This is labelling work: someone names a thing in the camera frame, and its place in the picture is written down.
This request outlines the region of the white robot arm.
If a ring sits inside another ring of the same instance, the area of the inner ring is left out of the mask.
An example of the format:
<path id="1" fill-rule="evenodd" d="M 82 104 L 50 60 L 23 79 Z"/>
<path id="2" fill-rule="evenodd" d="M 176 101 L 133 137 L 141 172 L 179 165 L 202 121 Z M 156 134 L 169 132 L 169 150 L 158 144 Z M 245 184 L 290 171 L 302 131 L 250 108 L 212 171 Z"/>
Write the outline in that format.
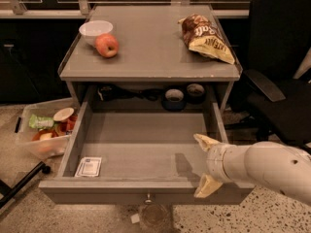
<path id="1" fill-rule="evenodd" d="M 206 153 L 207 166 L 195 198 L 206 198 L 225 183 L 255 184 L 311 205 L 311 160 L 307 151 L 274 142 L 237 146 L 202 134 L 193 138 Z"/>

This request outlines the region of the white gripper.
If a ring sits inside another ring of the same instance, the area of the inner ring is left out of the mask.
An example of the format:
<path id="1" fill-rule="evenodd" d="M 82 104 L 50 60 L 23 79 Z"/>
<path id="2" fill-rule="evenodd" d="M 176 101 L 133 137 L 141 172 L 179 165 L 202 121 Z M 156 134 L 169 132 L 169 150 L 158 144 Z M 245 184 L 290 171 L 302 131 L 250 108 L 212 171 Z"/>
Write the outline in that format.
<path id="1" fill-rule="evenodd" d="M 222 183 L 247 183 L 249 177 L 245 166 L 245 154 L 249 145 L 236 146 L 219 144 L 216 139 L 206 135 L 193 135 L 203 151 L 207 152 L 208 174 L 203 173 L 195 198 L 207 198 L 217 191 Z"/>

